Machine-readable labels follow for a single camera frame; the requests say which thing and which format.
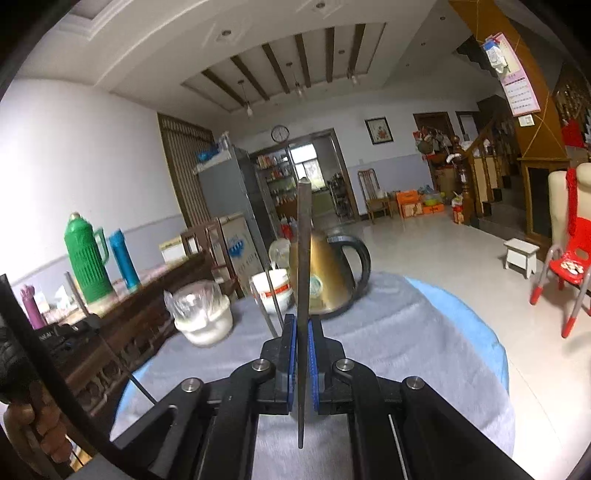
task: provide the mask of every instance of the calendar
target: calendar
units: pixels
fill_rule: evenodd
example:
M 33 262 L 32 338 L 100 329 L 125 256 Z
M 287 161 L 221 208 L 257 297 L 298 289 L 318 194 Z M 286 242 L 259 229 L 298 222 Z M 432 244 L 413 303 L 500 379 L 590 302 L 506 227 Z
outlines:
M 540 104 L 535 97 L 534 89 L 525 73 L 523 65 L 505 35 L 499 33 L 487 39 L 485 48 L 487 48 L 487 45 L 490 45 L 489 42 L 496 44 L 501 51 L 499 57 L 502 57 L 505 66 L 502 72 L 498 70 L 499 80 L 507 96 L 513 116 L 539 112 Z

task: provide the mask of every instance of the window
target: window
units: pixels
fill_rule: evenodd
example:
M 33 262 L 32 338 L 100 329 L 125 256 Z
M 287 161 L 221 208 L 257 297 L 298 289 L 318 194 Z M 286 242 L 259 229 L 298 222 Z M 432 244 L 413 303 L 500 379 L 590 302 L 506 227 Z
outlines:
M 295 172 L 298 179 L 308 177 L 312 183 L 312 190 L 320 190 L 326 187 L 314 145 L 307 144 L 293 148 L 291 156 L 295 163 Z

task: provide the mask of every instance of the gray refrigerator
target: gray refrigerator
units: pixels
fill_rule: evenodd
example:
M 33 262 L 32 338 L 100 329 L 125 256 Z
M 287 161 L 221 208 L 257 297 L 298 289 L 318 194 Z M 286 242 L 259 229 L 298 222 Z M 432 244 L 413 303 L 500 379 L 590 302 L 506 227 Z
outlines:
M 267 252 L 277 236 L 259 188 L 255 165 L 240 148 L 230 147 L 229 154 L 228 160 L 198 174 L 207 208 L 212 217 L 241 212 L 261 262 L 268 265 Z

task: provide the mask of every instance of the white bowl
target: white bowl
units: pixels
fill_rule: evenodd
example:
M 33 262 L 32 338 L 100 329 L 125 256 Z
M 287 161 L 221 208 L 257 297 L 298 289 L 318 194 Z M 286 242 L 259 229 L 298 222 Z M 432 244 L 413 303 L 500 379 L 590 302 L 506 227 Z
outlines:
M 277 303 L 281 313 L 284 314 L 291 306 L 291 299 L 293 298 L 293 289 L 291 288 L 290 278 L 287 275 L 285 268 L 278 268 L 276 270 L 269 270 L 271 283 L 275 290 Z M 252 277 L 252 282 L 261 297 L 261 301 L 267 313 L 275 312 L 275 303 L 273 302 L 273 295 L 269 287 L 269 281 L 265 272 L 258 273 Z
M 232 330 L 230 299 L 224 295 L 221 308 L 208 319 L 175 320 L 174 325 L 193 345 L 209 346 L 222 340 Z

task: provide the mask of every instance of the gold kettle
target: gold kettle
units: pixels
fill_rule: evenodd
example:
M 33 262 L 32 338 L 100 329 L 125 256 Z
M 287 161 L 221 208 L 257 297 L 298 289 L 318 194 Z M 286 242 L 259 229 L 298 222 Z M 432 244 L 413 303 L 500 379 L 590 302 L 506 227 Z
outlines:
M 355 249 L 361 260 L 357 283 L 343 247 Z M 297 299 L 297 243 L 290 245 L 290 283 Z M 310 315 L 328 319 L 347 310 L 369 281 L 371 258 L 365 244 L 351 235 L 326 236 L 312 230 L 310 238 Z

